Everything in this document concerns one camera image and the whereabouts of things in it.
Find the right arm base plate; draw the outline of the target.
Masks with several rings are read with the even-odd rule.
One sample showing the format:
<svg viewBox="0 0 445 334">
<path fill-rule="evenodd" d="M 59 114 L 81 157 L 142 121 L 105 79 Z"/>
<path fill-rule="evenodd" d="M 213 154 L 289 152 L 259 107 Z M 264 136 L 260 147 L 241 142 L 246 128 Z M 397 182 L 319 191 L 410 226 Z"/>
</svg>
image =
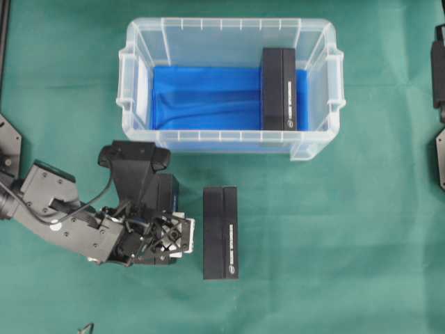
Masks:
<svg viewBox="0 0 445 334">
<path fill-rule="evenodd" d="M 444 129 L 434 134 L 426 145 L 430 181 L 444 191 Z"/>
</svg>

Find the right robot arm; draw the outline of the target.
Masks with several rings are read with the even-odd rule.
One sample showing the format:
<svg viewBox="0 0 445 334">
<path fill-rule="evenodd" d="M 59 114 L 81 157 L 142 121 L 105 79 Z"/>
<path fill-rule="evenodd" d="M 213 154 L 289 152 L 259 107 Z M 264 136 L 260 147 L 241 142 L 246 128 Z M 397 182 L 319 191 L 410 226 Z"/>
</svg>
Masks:
<svg viewBox="0 0 445 334">
<path fill-rule="evenodd" d="M 430 50 L 432 101 L 444 123 L 444 24 L 435 27 L 435 40 Z"/>
</svg>

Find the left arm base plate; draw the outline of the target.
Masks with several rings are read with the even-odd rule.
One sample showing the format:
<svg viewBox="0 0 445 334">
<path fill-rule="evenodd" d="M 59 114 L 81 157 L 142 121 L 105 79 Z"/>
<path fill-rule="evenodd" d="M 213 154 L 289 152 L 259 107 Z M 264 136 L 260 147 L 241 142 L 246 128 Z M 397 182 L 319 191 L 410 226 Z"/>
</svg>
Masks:
<svg viewBox="0 0 445 334">
<path fill-rule="evenodd" d="M 22 148 L 22 135 L 1 115 L 1 170 L 14 175 L 19 174 Z"/>
</svg>

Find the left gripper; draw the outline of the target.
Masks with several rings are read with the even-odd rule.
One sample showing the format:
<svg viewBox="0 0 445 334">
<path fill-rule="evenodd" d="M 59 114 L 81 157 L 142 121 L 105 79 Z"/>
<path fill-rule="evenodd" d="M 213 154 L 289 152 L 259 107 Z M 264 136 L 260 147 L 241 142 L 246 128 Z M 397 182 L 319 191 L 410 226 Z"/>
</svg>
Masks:
<svg viewBox="0 0 445 334">
<path fill-rule="evenodd" d="M 73 175 L 35 162 L 24 179 L 20 194 L 20 223 L 50 244 L 89 257 L 109 261 L 128 233 L 121 218 L 80 209 Z M 156 213 L 143 225 L 139 254 L 130 254 L 132 264 L 169 266 L 177 262 L 169 254 L 189 254 L 194 248 L 195 220 L 182 213 Z"/>
</svg>

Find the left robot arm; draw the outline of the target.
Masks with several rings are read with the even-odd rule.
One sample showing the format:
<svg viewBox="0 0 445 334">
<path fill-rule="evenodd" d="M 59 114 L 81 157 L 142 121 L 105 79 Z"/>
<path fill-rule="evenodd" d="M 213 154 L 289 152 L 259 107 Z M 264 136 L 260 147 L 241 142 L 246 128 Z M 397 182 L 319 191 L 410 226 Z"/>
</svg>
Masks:
<svg viewBox="0 0 445 334">
<path fill-rule="evenodd" d="M 183 212 L 130 200 L 96 210 L 79 200 L 72 175 L 44 164 L 23 180 L 1 173 L 1 219 L 98 265 L 169 265 L 193 252 L 195 221 Z"/>
</svg>

